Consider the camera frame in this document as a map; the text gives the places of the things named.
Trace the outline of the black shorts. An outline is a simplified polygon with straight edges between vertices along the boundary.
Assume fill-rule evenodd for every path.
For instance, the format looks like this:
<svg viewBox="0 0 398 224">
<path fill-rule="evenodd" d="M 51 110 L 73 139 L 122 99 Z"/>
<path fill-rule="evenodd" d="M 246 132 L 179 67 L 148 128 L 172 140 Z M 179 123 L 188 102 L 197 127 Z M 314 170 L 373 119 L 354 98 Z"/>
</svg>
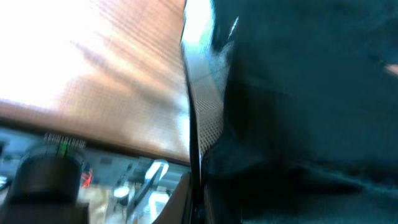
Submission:
<svg viewBox="0 0 398 224">
<path fill-rule="evenodd" d="M 397 222 L 397 1 L 187 1 L 205 223 Z"/>
</svg>

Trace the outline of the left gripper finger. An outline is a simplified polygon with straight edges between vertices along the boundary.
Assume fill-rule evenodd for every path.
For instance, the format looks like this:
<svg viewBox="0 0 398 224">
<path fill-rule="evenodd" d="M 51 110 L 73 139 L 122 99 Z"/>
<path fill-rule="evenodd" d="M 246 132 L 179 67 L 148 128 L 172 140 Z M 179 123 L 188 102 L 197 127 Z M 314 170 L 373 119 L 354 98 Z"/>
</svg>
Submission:
<svg viewBox="0 0 398 224">
<path fill-rule="evenodd" d="M 182 62 L 184 66 L 184 74 L 187 83 L 188 105 L 189 105 L 189 151 L 190 151 L 190 167 L 191 167 L 191 183 L 192 183 L 192 211 L 190 223 L 205 223 L 205 210 L 203 208 L 203 190 L 201 187 L 201 168 L 200 168 L 200 152 L 198 148 L 197 133 L 197 116 L 195 104 L 193 101 L 192 86 L 188 72 L 188 62 L 184 49 L 182 49 Z"/>
</svg>

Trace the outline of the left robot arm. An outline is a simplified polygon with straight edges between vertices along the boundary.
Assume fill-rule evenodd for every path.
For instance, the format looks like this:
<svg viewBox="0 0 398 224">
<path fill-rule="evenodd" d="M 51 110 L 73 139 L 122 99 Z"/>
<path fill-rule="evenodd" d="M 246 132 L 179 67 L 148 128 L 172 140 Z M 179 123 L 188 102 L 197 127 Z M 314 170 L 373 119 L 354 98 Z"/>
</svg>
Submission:
<svg viewBox="0 0 398 224">
<path fill-rule="evenodd" d="M 2 223 L 88 223 L 82 188 L 140 181 L 132 220 L 175 166 L 182 174 L 156 223 L 203 223 L 192 162 L 192 101 L 182 49 L 78 43 L 1 47 Z"/>
</svg>

